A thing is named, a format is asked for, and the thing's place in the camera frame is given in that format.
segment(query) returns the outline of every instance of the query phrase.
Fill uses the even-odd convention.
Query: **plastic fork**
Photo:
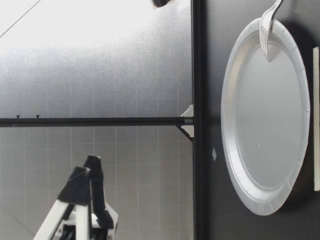
[[[265,11],[262,14],[262,17],[260,20],[260,27],[259,27],[260,45],[264,53],[264,56],[266,57],[268,62],[270,61],[269,54],[268,54],[269,34],[271,31],[274,15],[278,10],[278,8],[280,7],[280,5],[282,4],[282,1],[283,0],[276,0],[273,6],[270,7],[267,11]]]

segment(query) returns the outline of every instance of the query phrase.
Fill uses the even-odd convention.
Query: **paper plate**
[[[258,215],[277,211],[304,161],[310,98],[299,49],[278,21],[269,37],[268,62],[260,47],[260,19],[237,39],[225,72],[221,130],[232,184]]]

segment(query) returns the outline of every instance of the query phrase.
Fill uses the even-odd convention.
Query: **black object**
[[[102,171],[101,159],[98,156],[88,155],[85,168],[89,168],[89,179],[91,183],[91,196],[93,213],[97,217],[97,222],[102,229],[108,232],[113,229],[114,221],[109,212],[106,211],[105,195],[104,195],[104,173]]]
[[[194,110],[193,139],[193,216],[194,240],[210,239],[208,226],[207,158],[207,72],[206,72],[206,17],[204,1],[192,0],[192,81]]]
[[[88,127],[88,126],[182,126],[193,125],[193,117],[71,117],[71,118],[0,118],[7,127]]]
[[[76,166],[57,199],[72,205],[87,206],[91,201],[90,196],[88,170]]]
[[[152,0],[152,2],[156,7],[160,8],[170,2],[170,0]]]

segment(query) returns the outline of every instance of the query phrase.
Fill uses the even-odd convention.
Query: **cable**
[[[28,12],[31,11],[31,9],[33,9],[41,0],[38,0],[34,5],[32,5],[32,7],[30,7],[21,17],[19,17],[7,30],[4,31],[4,33],[2,33],[0,35],[0,39],[3,37],[3,35],[5,35],[10,29],[12,29],[14,27],[14,25],[16,25]]]

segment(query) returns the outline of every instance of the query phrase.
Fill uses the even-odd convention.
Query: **small white label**
[[[216,152],[216,149],[215,149],[215,148],[212,148],[212,157],[213,157],[213,160],[216,161],[216,159],[217,159],[217,152]]]

